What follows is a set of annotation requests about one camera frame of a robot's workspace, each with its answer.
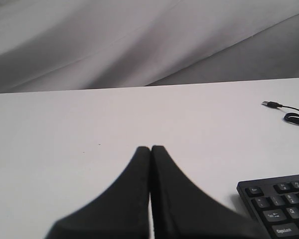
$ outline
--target white table surface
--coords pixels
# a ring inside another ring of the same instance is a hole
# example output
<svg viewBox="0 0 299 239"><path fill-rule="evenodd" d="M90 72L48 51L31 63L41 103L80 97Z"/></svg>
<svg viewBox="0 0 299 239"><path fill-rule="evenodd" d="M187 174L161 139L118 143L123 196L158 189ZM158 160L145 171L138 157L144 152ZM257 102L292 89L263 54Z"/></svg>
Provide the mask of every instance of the white table surface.
<svg viewBox="0 0 299 239"><path fill-rule="evenodd" d="M43 238L103 192L139 145L164 145L244 213L239 181L299 174L299 79L0 95L0 239Z"/></svg>

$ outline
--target black cable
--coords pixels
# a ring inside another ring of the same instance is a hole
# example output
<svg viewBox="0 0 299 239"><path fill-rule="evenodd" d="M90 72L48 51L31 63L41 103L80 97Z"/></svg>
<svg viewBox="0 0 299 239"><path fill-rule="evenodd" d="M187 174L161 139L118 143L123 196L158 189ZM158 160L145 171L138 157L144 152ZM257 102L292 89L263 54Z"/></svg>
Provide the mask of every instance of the black cable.
<svg viewBox="0 0 299 239"><path fill-rule="evenodd" d="M270 107L270 108L273 108L273 109L276 109L276 108L288 108L288 109L292 109L292 110L295 110L295 111L299 111L299 109L297 109L297 108L290 107L290 106L284 106L284 105L281 105L281 104L279 104L277 102L272 102L272 101L270 101L270 102L264 101L262 104L264 106L267 106L267 107ZM291 123L299 125L299 114L288 113L288 114L285 115L284 119L287 122L291 122Z"/></svg>

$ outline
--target keyboard key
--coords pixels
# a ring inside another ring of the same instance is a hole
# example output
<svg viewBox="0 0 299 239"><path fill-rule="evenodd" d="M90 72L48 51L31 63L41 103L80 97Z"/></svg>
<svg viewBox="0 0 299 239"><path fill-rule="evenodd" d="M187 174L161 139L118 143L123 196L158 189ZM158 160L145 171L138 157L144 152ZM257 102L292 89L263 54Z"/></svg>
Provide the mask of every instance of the keyboard key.
<svg viewBox="0 0 299 239"><path fill-rule="evenodd" d="M270 204L267 198L255 198L255 202L259 208L268 208Z"/></svg>
<svg viewBox="0 0 299 239"><path fill-rule="evenodd" d="M276 207L280 207L285 204L285 202L279 195L271 196L270 199Z"/></svg>
<svg viewBox="0 0 299 239"><path fill-rule="evenodd" d="M263 211L263 213L270 223L281 222L287 219L281 209Z"/></svg>
<svg viewBox="0 0 299 239"><path fill-rule="evenodd" d="M287 193L291 190L291 187L288 183L279 183L275 185L275 189L278 193Z"/></svg>
<svg viewBox="0 0 299 239"><path fill-rule="evenodd" d="M299 235L299 229L294 223L273 226L273 230L277 237L285 238Z"/></svg>
<svg viewBox="0 0 299 239"><path fill-rule="evenodd" d="M291 185L292 185L293 188L299 189L299 181L292 182Z"/></svg>
<svg viewBox="0 0 299 239"><path fill-rule="evenodd" d="M285 195L286 199L290 204L297 204L299 203L299 198L294 193L288 193Z"/></svg>
<svg viewBox="0 0 299 239"><path fill-rule="evenodd" d="M299 219L299 210L297 208L286 208L292 219Z"/></svg>
<svg viewBox="0 0 299 239"><path fill-rule="evenodd" d="M263 191L258 186L246 188L246 192L249 197L259 197L264 195Z"/></svg>

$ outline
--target black keyboard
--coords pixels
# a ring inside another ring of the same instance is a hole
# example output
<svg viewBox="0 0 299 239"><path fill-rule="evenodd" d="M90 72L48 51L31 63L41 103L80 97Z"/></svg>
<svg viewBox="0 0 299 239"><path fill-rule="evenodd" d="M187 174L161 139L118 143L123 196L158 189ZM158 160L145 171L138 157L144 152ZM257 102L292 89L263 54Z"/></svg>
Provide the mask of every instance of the black keyboard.
<svg viewBox="0 0 299 239"><path fill-rule="evenodd" d="M299 239L299 175L239 182L251 217L273 239Z"/></svg>

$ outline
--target white fabric backdrop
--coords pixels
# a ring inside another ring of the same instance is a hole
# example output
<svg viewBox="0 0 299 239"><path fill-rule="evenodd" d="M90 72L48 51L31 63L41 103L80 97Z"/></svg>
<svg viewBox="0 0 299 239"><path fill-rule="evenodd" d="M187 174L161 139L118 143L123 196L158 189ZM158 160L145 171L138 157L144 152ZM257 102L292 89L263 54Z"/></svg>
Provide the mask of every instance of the white fabric backdrop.
<svg viewBox="0 0 299 239"><path fill-rule="evenodd" d="M0 92L143 86L299 13L299 0L0 1Z"/></svg>

